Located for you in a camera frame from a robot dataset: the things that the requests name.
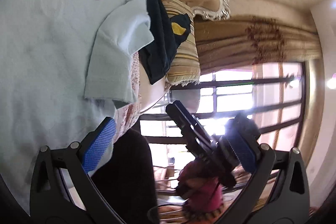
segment black garment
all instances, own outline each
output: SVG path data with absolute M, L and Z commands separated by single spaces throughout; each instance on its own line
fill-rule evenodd
M 139 58 L 149 82 L 153 85 L 166 75 L 176 55 L 177 48 L 185 39 L 182 41 L 181 38 L 176 38 L 176 35 L 174 35 L 171 20 L 161 0 L 147 0 L 147 11 L 151 18 L 150 30 L 154 36 L 154 41 L 140 49 Z M 181 20 L 183 25 L 180 26 L 186 29 L 185 35 L 188 36 L 191 21 L 187 14 L 181 15 L 181 17 L 184 17 L 184 20 Z
M 112 158 L 92 176 L 105 200 L 127 224 L 152 224 L 147 212 L 157 205 L 152 155 L 133 129 L 120 137 Z

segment blue gripper pad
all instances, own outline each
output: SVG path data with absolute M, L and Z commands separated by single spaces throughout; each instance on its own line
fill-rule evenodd
M 225 137 L 244 170 L 253 174 L 257 169 L 256 158 L 254 152 L 245 142 L 244 138 L 233 128 L 230 128 L 225 132 Z
M 85 173 L 88 173 L 97 167 L 115 133 L 116 122 L 114 119 L 110 119 L 103 130 L 101 130 L 101 132 L 97 135 L 96 139 L 92 142 L 88 150 L 86 150 L 83 154 L 82 166 Z

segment curtain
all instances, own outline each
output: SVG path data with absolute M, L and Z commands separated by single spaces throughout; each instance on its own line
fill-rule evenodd
M 316 30 L 255 16 L 196 21 L 201 75 L 266 62 L 303 62 L 322 58 Z

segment yellow patch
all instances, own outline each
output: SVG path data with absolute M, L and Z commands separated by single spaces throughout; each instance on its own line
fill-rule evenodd
M 173 33 L 177 35 L 183 35 L 184 32 L 186 31 L 186 28 L 181 27 L 176 22 L 172 22 L 171 27 L 173 29 Z

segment metal screw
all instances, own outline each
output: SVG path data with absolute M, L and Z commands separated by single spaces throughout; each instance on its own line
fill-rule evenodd
M 262 144 L 260 145 L 260 148 L 261 148 L 262 150 L 267 151 L 267 150 L 269 150 L 269 145 L 268 145 L 267 143 L 262 143 Z
M 71 147 L 72 149 L 76 149 L 76 148 L 78 148 L 78 147 L 79 147 L 79 142 L 73 142 L 72 144 L 70 144 L 70 147 Z
M 295 153 L 295 154 L 299 154 L 300 153 L 300 150 L 298 149 L 298 148 L 296 148 L 296 147 L 293 147 L 293 152 Z
M 40 151 L 41 152 L 45 152 L 48 150 L 48 147 L 46 145 L 43 145 L 41 148 L 40 148 Z

